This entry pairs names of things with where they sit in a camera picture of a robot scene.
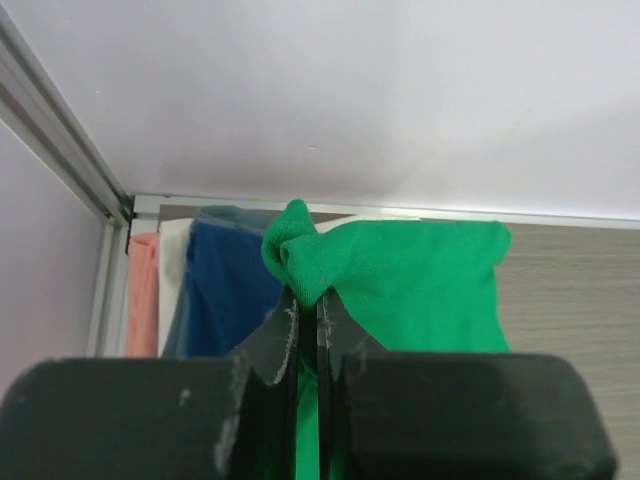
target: gray wall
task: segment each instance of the gray wall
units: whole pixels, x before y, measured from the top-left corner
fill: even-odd
[[[498,272],[512,348],[574,364],[620,454],[618,478],[640,478],[640,231],[509,227]]]
[[[0,398],[27,366],[84,356],[102,226],[0,122]]]

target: pink cloth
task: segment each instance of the pink cloth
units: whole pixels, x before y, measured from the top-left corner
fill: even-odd
[[[127,357],[158,355],[158,290],[158,234],[131,237]]]

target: cloth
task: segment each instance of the cloth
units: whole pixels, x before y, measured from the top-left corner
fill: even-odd
[[[494,266],[511,234],[498,222],[359,221],[318,234],[291,202],[267,230],[262,256],[303,309],[334,287],[347,311],[392,350],[505,352]],[[317,378],[299,379],[297,478],[317,479]]]
[[[232,206],[198,211],[163,357],[223,356],[262,324],[282,294],[260,255],[272,220]]]
[[[384,221],[384,220],[422,220],[420,217],[400,217],[394,215],[351,215],[349,217],[338,218],[336,220],[329,220],[328,222],[316,223],[316,231],[318,233],[327,233],[340,225],[351,222],[360,221]]]
[[[127,357],[158,355],[158,234],[129,242]]]
[[[184,278],[187,244],[193,219],[181,218],[160,223],[160,253],[158,261],[158,354],[167,344],[169,330],[176,311],[180,286]]]

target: white cloth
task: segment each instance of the white cloth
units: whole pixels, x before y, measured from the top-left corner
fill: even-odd
[[[352,215],[350,217],[329,220],[328,222],[316,223],[318,233],[327,233],[329,230],[344,225],[345,223],[357,222],[360,220],[384,221],[384,220],[421,220],[420,217],[399,217],[394,215]]]
[[[167,343],[178,294],[184,277],[187,244],[193,219],[181,218],[160,223],[160,257],[158,262],[158,356]]]

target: white ceiling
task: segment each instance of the white ceiling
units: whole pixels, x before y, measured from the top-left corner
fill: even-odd
[[[132,193],[640,219],[640,2],[2,0]]]

